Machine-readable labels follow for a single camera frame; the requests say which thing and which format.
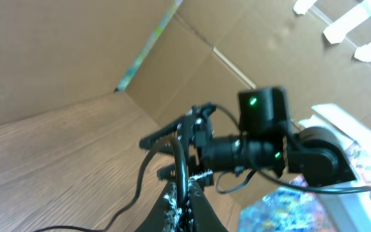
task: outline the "cardboard box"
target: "cardboard box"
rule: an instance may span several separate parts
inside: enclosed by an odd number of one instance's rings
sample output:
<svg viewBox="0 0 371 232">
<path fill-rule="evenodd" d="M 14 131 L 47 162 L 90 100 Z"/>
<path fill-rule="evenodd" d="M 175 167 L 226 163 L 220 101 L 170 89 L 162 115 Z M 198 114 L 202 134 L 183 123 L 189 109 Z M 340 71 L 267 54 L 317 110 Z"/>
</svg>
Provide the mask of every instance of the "cardboard box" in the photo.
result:
<svg viewBox="0 0 371 232">
<path fill-rule="evenodd" d="M 111 93 L 170 4 L 0 1 L 0 124 Z"/>
<path fill-rule="evenodd" d="M 356 0 L 324 0 L 317 1 L 314 9 L 315 14 L 325 18 L 327 23 L 339 19 L 344 13 L 352 9 L 360 1 Z M 361 23 L 355 29 L 348 33 L 349 42 L 355 46 L 363 46 L 371 42 L 371 17 Z"/>
<path fill-rule="evenodd" d="M 295 121 L 309 118 L 315 104 L 335 103 L 371 126 L 371 63 L 353 60 L 351 39 L 328 45 L 322 34 L 327 17 L 319 10 L 295 16 L 294 3 L 183 2 L 127 93 L 163 126 L 206 101 L 238 115 L 237 91 L 282 85 Z M 215 134 L 235 133 L 231 122 L 217 114 Z M 221 185 L 229 188 L 239 181 L 227 177 Z M 232 196 L 245 207 L 275 188 L 255 176 Z"/>
</svg>

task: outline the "wooden floor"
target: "wooden floor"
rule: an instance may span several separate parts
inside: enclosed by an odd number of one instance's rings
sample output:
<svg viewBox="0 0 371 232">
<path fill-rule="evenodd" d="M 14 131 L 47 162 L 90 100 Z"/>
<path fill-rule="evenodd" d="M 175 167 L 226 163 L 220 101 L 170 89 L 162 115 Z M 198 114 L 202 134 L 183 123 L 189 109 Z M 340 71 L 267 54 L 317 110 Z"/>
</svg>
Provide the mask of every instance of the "wooden floor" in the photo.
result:
<svg viewBox="0 0 371 232">
<path fill-rule="evenodd" d="M 124 93 L 0 126 L 0 231 L 55 224 L 102 229 L 133 197 L 144 158 L 139 138 L 157 125 Z M 173 161 L 156 156 L 142 194 L 110 231 L 133 231 L 165 183 L 156 170 Z M 235 231 L 240 207 L 206 191 L 220 220 Z"/>
</svg>

